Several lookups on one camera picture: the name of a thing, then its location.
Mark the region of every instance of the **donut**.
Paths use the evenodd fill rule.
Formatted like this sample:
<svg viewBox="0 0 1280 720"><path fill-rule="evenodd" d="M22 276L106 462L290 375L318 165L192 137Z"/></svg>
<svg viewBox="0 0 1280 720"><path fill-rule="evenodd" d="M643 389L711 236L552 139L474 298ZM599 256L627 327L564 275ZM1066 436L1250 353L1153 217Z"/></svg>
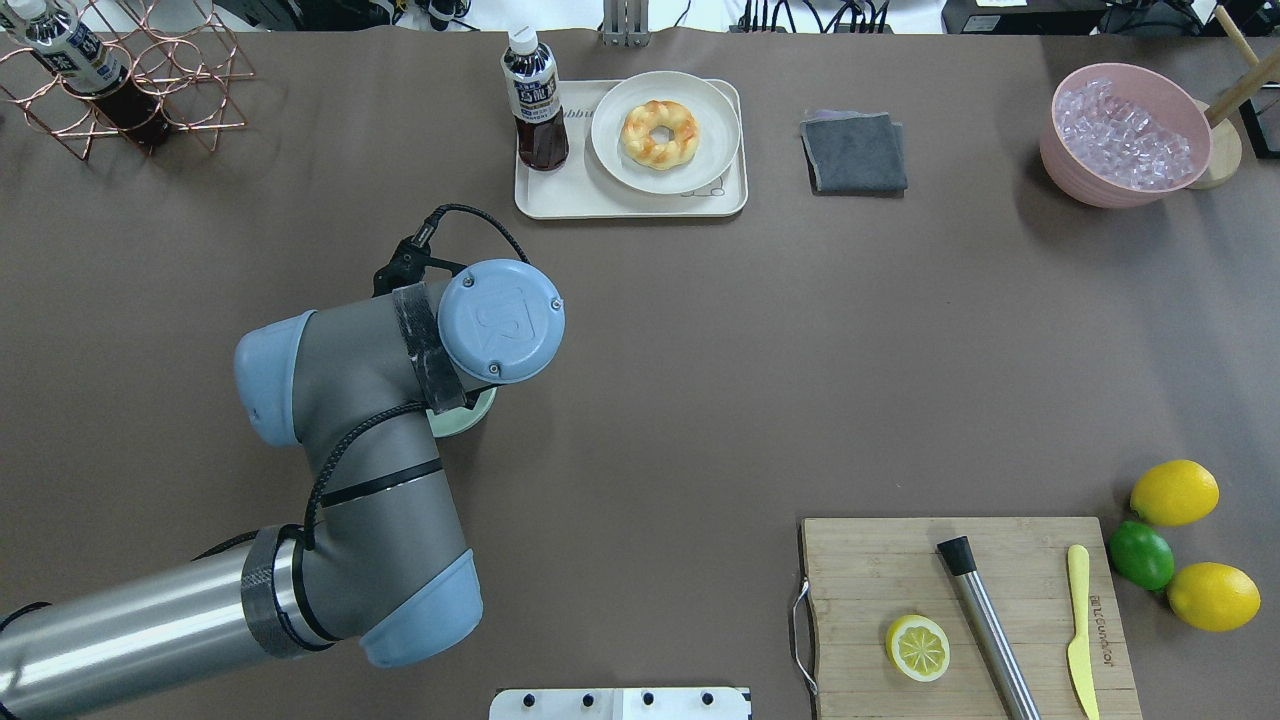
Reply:
<svg viewBox="0 0 1280 720"><path fill-rule="evenodd" d="M650 133L664 127L671 131L667 142L655 141ZM637 105L622 123L622 146L627 156L655 170L669 170L694 159L698 152L698 120L680 102L650 100Z"/></svg>

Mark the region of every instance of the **wooden cutting board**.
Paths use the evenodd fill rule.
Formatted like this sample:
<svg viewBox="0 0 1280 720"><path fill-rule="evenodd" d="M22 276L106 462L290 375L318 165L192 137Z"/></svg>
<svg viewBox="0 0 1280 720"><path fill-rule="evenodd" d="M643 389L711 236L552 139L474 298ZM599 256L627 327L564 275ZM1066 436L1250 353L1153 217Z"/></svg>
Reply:
<svg viewBox="0 0 1280 720"><path fill-rule="evenodd" d="M1074 635L1066 548L1089 550L1093 683L1102 720L1139 720L1138 691L1097 518L810 518L803 528L818 719L1009 717L937 543L968 536L978 573L1043 720L1084 719L1066 667ZM901 615L932 618L951 667L918 683L884 652Z"/></svg>

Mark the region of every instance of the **white bottle cap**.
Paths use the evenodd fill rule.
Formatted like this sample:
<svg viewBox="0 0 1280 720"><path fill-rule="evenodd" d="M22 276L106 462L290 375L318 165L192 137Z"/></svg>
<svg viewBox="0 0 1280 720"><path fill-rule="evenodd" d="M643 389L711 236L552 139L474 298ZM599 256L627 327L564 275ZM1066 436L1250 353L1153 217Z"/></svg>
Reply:
<svg viewBox="0 0 1280 720"><path fill-rule="evenodd" d="M26 0L26 1L44 3L44 0ZM534 50L538 50L538 32L529 26L525 26L516 31L508 29L507 38L511 44L511 49L516 51L516 55L532 55Z"/></svg>
<svg viewBox="0 0 1280 720"><path fill-rule="evenodd" d="M49 4L45 0L6 0L9 3L9 9L14 12L19 18L24 20L33 20L40 15L44 15L49 10Z"/></svg>

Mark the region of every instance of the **lime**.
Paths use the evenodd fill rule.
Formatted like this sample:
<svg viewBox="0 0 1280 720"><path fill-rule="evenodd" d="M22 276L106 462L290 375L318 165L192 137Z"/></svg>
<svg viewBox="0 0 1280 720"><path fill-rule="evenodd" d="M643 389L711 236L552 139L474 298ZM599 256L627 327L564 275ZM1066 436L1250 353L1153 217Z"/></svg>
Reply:
<svg viewBox="0 0 1280 720"><path fill-rule="evenodd" d="M937 623L923 615L902 615L888 626L884 650L908 678L932 683L951 665L951 644Z"/></svg>
<svg viewBox="0 0 1280 720"><path fill-rule="evenodd" d="M1129 507L1152 525L1185 525L1217 506L1217 482L1198 462L1170 460L1143 473Z"/></svg>
<svg viewBox="0 0 1280 720"><path fill-rule="evenodd" d="M1158 591L1174 577L1174 551L1142 523L1120 523L1107 541L1107 555L1116 573L1148 591Z"/></svg>
<svg viewBox="0 0 1280 720"><path fill-rule="evenodd" d="M1244 571L1220 562L1197 562L1169 583L1169 606L1188 625L1225 633L1258 614L1262 596Z"/></svg>

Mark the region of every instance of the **pink bowl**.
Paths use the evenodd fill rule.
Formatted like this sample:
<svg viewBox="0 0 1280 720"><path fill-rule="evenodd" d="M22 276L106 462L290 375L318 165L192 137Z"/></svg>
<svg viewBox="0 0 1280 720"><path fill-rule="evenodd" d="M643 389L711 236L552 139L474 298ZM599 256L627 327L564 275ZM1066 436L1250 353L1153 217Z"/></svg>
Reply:
<svg viewBox="0 0 1280 720"><path fill-rule="evenodd" d="M1152 119L1157 123L1187 138L1192 147L1192 163L1196 169L1183 182L1169 190L1133 190L1098 176L1076 160L1075 155L1071 155L1071 151L1066 149L1062 133L1053 123L1053 108L1057 106L1057 99L1064 92L1082 90L1091 79L1100 77L1110 78L1115 83L1112 92L1116 96L1133 100L1151 113ZM1196 106L1192 96L1187 95L1172 81L1137 65L1100 63L1075 70L1057 86L1039 145L1041 160L1044 161L1048 176L1071 197L1098 208L1135 208L1160 200L1196 182L1208 168L1211 138L1212 133L1208 120L1204 119L1204 113Z"/></svg>

